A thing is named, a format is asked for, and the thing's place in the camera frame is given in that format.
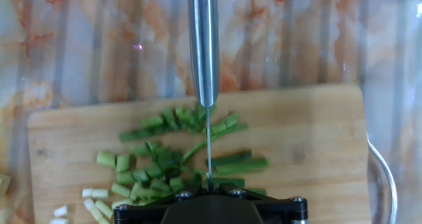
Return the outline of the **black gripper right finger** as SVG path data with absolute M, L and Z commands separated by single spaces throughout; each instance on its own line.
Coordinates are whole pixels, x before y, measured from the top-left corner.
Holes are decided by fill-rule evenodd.
M 212 202 L 213 212 L 223 223 L 309 222 L 308 202 L 301 196 L 277 199 L 233 183 L 213 184 L 212 193 L 219 199 Z

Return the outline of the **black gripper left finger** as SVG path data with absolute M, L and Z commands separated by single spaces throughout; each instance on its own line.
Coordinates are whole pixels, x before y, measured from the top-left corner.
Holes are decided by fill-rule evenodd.
M 159 198 L 145 206 L 121 204 L 113 209 L 114 224 L 161 223 L 166 211 L 174 204 L 209 194 L 208 186 L 196 184 L 174 194 Z

